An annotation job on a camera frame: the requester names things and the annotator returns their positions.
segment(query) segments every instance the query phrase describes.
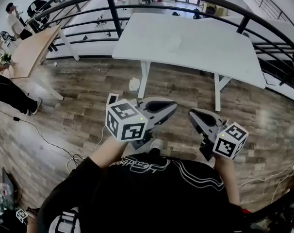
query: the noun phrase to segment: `table leg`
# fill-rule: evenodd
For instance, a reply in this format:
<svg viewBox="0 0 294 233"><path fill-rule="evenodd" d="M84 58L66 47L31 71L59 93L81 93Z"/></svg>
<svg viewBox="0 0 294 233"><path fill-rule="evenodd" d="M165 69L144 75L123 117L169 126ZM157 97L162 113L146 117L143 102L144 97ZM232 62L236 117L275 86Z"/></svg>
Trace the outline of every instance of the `table leg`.
<svg viewBox="0 0 294 233"><path fill-rule="evenodd" d="M62 30L59 31L59 36L63 40L63 42L65 43L65 45L67 46L69 52L74 56L75 60L79 61L80 60L80 57L78 56L77 53L74 52L71 44L69 43L68 39L66 38L66 36L65 36L65 34L63 33Z"/></svg>
<svg viewBox="0 0 294 233"><path fill-rule="evenodd" d="M138 91L138 98L143 99L146 84L147 84L149 69L150 69L150 61L141 61L141 68L142 68L142 79L141 79L141 86L139 87L139 91Z"/></svg>
<svg viewBox="0 0 294 233"><path fill-rule="evenodd" d="M64 97L61 96L58 92L56 92L49 84L43 82L40 78L38 77L31 77L31 79L37 83L39 86L41 86L42 88L44 88L46 91L48 91L50 94L52 94L53 96L55 96L57 99L59 100L63 100Z"/></svg>
<svg viewBox="0 0 294 233"><path fill-rule="evenodd" d="M225 87L226 84L231 80L229 77L223 77L219 80L219 75L214 74L215 81L215 110L220 111L220 91Z"/></svg>

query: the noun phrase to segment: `sneaker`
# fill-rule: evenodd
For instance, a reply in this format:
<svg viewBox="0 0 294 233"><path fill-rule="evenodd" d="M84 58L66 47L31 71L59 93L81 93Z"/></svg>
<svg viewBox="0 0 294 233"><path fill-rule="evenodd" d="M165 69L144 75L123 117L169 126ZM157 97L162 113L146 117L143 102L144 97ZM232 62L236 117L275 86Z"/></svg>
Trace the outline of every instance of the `sneaker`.
<svg viewBox="0 0 294 233"><path fill-rule="evenodd" d="M34 112L32 112L34 115L37 113L38 108L39 108L40 105L41 105L41 98L38 98L37 99L37 109Z"/></svg>
<svg viewBox="0 0 294 233"><path fill-rule="evenodd" d="M152 149L162 150L163 149L163 141L160 139L155 139L150 145L150 150L152 150Z"/></svg>
<svg viewBox="0 0 294 233"><path fill-rule="evenodd" d="M23 113L23 114L26 115L26 116L28 116L30 114L30 111L27 110L27 112L26 113Z"/></svg>

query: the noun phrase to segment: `white cube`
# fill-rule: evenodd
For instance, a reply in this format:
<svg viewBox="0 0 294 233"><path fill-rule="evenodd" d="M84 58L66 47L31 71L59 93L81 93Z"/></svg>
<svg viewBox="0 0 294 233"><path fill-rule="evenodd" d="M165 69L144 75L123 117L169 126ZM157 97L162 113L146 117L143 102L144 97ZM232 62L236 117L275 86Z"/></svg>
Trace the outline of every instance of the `white cube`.
<svg viewBox="0 0 294 233"><path fill-rule="evenodd" d="M147 124L148 119L125 99L106 106L106 127L117 141L143 139Z"/></svg>
<svg viewBox="0 0 294 233"><path fill-rule="evenodd" d="M248 131L234 122L217 135L213 152L233 159L243 148Z"/></svg>

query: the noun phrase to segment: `black cable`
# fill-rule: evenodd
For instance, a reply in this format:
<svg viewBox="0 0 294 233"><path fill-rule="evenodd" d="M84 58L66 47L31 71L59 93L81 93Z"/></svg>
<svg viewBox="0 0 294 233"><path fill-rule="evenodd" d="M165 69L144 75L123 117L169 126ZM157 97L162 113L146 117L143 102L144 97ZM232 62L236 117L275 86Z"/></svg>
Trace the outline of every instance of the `black cable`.
<svg viewBox="0 0 294 233"><path fill-rule="evenodd" d="M36 127L36 125L34 125L34 124L32 124L32 123L30 123L30 122L28 122L28 121L24 121L24 120L22 120L22 119L20 119L20 118L18 118L18 117L16 117L16 116L11 116L11 115L9 115L9 114L7 114L7 113L1 111L1 110L0 110L0 112L3 113L3 114L5 114L5 115L7 115L7 116L9 116L9 117L11 117L11 118L13 118L13 120L16 121L16 122L22 121L22 122L26 122L26 123L29 123L29 124L33 125L33 126L37 129L38 134L41 136L41 138L42 138L45 142L47 142L48 144L50 144L50 145L52 145L52 146L55 146L55 147L57 147L57 148L59 148L59 149L64 150L66 153L69 154L69 156L70 156L71 158L73 158L73 155L72 155L70 152L68 152L67 150L65 150L65 149L63 149L63 148L61 148L61 147L59 147L59 146L57 146L57 145L54 145L54 144L48 142L48 141L42 136L42 134L40 133L40 131L38 130L38 128Z"/></svg>

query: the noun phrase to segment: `floor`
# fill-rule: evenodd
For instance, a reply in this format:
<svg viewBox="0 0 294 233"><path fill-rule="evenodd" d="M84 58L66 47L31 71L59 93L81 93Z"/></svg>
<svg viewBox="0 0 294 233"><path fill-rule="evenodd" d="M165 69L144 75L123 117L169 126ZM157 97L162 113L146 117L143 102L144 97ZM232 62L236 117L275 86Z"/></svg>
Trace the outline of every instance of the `floor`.
<svg viewBox="0 0 294 233"><path fill-rule="evenodd" d="M72 59L45 61L36 69L65 98L59 101L27 80L16 80L24 91L42 97L41 111L24 116L0 102L0 109L35 124L44 138L70 151L87 156L101 139L105 104L110 92L132 99L129 79L140 78L136 61L114 59ZM164 155L205 162L199 151L201 137L188 120L189 109L214 110L214 85L211 74L164 64L151 64L146 97L161 96L178 103L176 113L155 129L154 136L164 140ZM220 115L245 127L250 135L236 157L239 184L254 178L265 179L294 162L294 102L269 90L231 81L221 94ZM104 130L104 138L109 133ZM44 142L36 129L15 122L0 113L0 174L4 167L16 179L22 193L23 207L39 207L51 190L67 175L69 156ZM256 211L271 203L277 184L284 173L263 183L255 181L240 187L242 206ZM289 183L279 186L279 198Z"/></svg>

